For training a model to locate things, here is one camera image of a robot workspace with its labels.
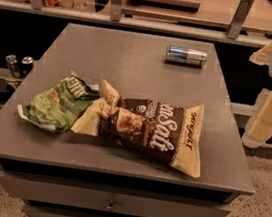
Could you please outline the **silver blue redbull can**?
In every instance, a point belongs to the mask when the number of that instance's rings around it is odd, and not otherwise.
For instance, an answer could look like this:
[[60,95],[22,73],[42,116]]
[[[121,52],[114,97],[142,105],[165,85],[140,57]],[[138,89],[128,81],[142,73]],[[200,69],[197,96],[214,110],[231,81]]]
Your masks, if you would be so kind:
[[168,62],[189,64],[196,67],[202,67],[206,63],[208,55],[203,50],[168,45],[166,49],[165,59]]

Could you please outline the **dark can on shelf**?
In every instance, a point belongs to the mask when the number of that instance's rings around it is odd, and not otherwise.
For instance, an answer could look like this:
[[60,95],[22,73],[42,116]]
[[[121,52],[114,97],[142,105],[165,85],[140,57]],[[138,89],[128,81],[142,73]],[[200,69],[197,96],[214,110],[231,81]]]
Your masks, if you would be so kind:
[[33,68],[33,62],[35,62],[35,60],[32,58],[32,56],[27,56],[27,57],[23,57],[22,61],[21,61],[21,71],[22,71],[22,75],[25,77],[26,75],[29,74],[29,72],[31,71],[31,69]]

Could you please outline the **brown yellow chip bag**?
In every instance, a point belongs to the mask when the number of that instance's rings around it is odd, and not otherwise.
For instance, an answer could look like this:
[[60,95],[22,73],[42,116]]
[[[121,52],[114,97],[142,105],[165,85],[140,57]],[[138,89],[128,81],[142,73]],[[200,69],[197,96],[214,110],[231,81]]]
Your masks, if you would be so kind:
[[123,98],[106,80],[99,89],[100,98],[74,122],[73,132],[105,135],[190,177],[200,176],[202,105],[186,109],[151,99]]

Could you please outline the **upper drawer knob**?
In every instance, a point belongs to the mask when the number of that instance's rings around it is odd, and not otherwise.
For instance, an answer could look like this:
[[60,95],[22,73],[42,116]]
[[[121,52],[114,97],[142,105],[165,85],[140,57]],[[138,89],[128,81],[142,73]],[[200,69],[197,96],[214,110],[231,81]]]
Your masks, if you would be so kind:
[[111,211],[114,211],[115,210],[115,201],[114,200],[110,200],[108,205],[106,205],[106,210],[111,212]]

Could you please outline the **green chip bag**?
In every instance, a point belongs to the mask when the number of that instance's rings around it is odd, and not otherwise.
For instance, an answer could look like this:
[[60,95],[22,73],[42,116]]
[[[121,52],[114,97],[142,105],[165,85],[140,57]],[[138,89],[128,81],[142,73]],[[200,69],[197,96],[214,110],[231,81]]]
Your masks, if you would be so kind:
[[22,119],[41,129],[64,133],[99,98],[98,88],[98,85],[87,85],[83,79],[70,75],[36,94],[28,104],[18,105],[17,112]]

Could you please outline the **grey drawer cabinet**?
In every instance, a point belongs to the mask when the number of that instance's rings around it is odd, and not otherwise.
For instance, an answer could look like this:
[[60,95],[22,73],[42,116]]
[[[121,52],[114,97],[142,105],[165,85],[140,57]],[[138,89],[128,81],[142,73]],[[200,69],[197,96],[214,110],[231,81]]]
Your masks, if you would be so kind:
[[[0,184],[28,217],[225,217],[254,191],[229,95],[211,43],[206,64],[168,64],[169,37],[69,24],[0,110]],[[74,72],[129,98],[204,110],[201,174],[190,178],[105,138],[44,131],[17,105]],[[115,210],[106,205],[115,201]]]

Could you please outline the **right metal bracket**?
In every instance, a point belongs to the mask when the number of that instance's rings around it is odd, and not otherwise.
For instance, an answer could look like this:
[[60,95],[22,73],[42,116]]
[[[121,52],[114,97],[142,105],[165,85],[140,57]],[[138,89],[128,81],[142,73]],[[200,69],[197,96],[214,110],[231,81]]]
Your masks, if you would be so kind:
[[244,25],[245,19],[247,19],[248,13],[251,10],[254,0],[240,0],[237,6],[237,10],[234,13],[231,23],[227,28],[227,38],[237,39],[241,33],[242,26]]

